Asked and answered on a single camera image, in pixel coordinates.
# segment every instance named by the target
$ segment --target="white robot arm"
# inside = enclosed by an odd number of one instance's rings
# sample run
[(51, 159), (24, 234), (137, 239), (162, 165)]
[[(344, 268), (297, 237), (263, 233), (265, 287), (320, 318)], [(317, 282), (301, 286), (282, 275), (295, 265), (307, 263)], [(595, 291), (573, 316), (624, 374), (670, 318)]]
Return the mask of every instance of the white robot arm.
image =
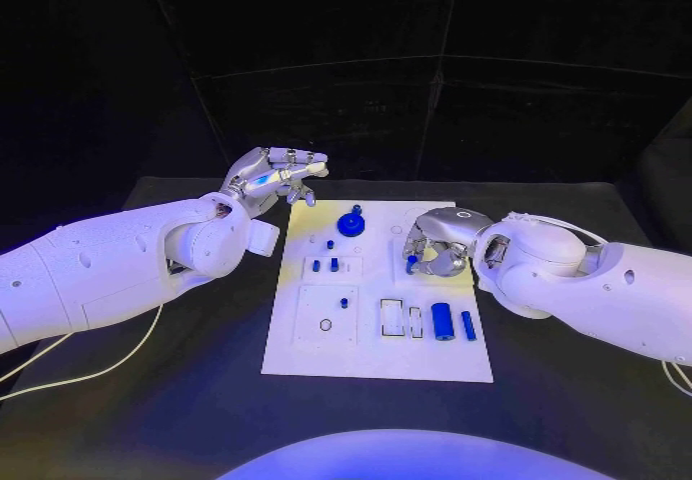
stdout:
[(255, 148), (219, 192), (59, 227), (0, 256), (0, 353), (134, 317), (227, 275), (245, 250), (269, 256), (278, 229), (253, 217), (276, 195), (314, 205), (301, 179), (325, 176), (325, 162)]
[[(422, 261), (426, 246), (438, 256)], [(612, 345), (692, 365), (692, 257), (608, 243), (546, 217), (510, 213), (494, 223), (454, 207), (418, 217), (402, 254), (410, 274), (438, 276), (457, 275), (470, 258), (478, 288), (517, 315), (553, 315)]]

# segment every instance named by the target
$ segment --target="task board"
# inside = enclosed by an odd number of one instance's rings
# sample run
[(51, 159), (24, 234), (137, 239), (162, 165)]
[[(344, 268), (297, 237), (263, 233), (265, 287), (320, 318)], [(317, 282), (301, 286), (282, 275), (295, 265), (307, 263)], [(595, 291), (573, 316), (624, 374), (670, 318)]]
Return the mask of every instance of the task board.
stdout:
[[(364, 231), (344, 237), (335, 222), (356, 204)], [(451, 278), (405, 271), (402, 248), (415, 219), (452, 206), (350, 200), (292, 206), (263, 374), (493, 382), (470, 266)], [(451, 309), (448, 341), (434, 334), (431, 306), (439, 302)], [(462, 311), (471, 314), (472, 341)]]

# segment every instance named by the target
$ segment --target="robotic hand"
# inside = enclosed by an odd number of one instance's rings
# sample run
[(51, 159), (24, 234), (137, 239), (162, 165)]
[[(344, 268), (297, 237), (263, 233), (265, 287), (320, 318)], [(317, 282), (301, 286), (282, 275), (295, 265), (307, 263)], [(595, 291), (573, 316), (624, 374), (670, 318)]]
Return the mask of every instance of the robotic hand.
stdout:
[(327, 157), (255, 148), (219, 192), (83, 220), (0, 256), (0, 353), (118, 323), (223, 277), (245, 250), (271, 256), (278, 229), (253, 220), (286, 196), (314, 205), (301, 179)]
[[(438, 255), (422, 261), (426, 247)], [(510, 213), (494, 223), (454, 207), (418, 217), (402, 255), (410, 274), (438, 276), (461, 273), (471, 259), (478, 288), (517, 315), (555, 315), (585, 335), (692, 365), (692, 257), (608, 243), (552, 218)]]

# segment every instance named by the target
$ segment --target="rectangular plate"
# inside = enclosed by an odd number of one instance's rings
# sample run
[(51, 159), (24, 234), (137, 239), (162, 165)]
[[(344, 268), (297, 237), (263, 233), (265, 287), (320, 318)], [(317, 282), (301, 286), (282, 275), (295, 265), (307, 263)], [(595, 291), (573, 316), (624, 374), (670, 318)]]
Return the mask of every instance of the rectangular plate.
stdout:
[[(356, 203), (363, 208), (364, 232), (348, 238), (338, 234), (335, 221)], [(400, 246), (413, 221), (428, 210), (448, 206), (454, 203), (341, 200), (320, 200), (314, 208), (304, 203), (292, 206), (262, 373), (493, 381), (470, 272), (452, 279), (410, 277), (403, 272)], [(327, 240), (334, 241), (331, 250)], [(328, 269), (333, 257), (338, 272)], [(321, 262), (320, 272), (311, 271), (314, 259)], [(346, 297), (348, 307), (341, 309)], [(402, 302), (400, 337), (382, 336), (382, 300)], [(471, 312), (474, 342), (464, 335), (448, 342), (435, 340), (431, 305), (436, 302), (449, 304), (459, 332), (461, 312)], [(410, 307), (421, 311), (422, 338), (412, 335)], [(320, 330), (320, 319), (331, 321), (327, 332)]]

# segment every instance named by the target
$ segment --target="dark tablecloth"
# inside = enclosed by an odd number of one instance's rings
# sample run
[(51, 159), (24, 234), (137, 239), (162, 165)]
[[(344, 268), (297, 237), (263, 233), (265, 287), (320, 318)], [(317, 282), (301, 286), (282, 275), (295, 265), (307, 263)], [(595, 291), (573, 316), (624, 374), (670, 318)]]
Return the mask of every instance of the dark tablecloth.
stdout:
[[(142, 178), (125, 208), (193, 198), (217, 179)], [(500, 219), (557, 217), (608, 240), (645, 244), (609, 184), (311, 182), (320, 198), (454, 200)], [(284, 203), (262, 220), (285, 232)], [(261, 375), (282, 237), (223, 279), (162, 309), (141, 351), (109, 374), (34, 392), (0, 410), (2, 478), (207, 479), (314, 436), (374, 428), (488, 437), (615, 477), (692, 472), (692, 403), (658, 362), (527, 320), (477, 292), (493, 384)], [(152, 312), (75, 335), (23, 372), (15, 389), (109, 366)]]

